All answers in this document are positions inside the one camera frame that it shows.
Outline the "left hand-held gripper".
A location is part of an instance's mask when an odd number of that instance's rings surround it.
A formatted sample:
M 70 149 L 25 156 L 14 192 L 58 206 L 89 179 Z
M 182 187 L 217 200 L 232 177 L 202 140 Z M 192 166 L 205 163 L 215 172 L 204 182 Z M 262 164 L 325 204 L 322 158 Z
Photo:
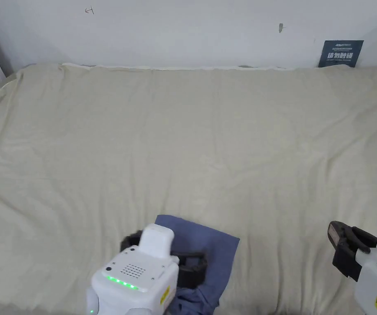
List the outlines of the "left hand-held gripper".
M 205 252 L 171 251 L 174 232 L 150 224 L 120 243 L 120 253 L 91 278 L 88 315 L 165 315 L 176 288 L 206 279 Z

